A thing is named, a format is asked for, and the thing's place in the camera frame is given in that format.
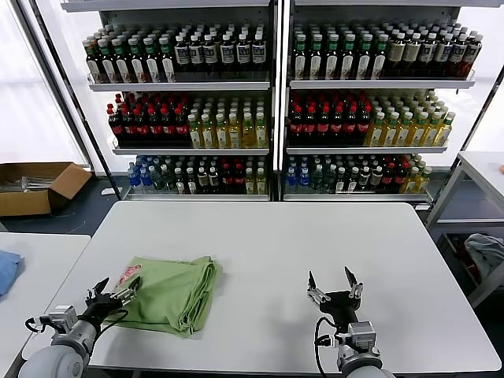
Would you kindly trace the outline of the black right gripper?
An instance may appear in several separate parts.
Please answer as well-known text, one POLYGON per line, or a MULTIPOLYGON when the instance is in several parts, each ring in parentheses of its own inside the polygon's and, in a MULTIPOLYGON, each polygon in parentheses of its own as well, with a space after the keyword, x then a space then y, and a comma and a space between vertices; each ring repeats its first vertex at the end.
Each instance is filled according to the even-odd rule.
POLYGON ((330 315, 337 328, 347 328, 349 324, 358 322, 356 311, 360 308, 363 290, 363 283, 357 280, 347 266, 344 267, 344 271, 350 285, 350 291, 325 294, 317 287, 312 271, 309 271, 308 278, 308 298, 313 303, 320 304, 319 310, 330 315))

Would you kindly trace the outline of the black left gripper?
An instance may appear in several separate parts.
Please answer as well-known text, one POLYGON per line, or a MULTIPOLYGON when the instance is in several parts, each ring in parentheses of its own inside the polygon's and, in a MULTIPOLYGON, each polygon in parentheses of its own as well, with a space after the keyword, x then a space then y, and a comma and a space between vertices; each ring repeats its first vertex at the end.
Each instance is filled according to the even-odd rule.
POLYGON ((137 276, 125 289, 112 295, 102 292, 109 282, 109 277, 99 281, 87 291, 86 310, 80 316, 85 321, 104 321, 113 311, 126 306, 136 295, 141 286, 141 277, 137 276))

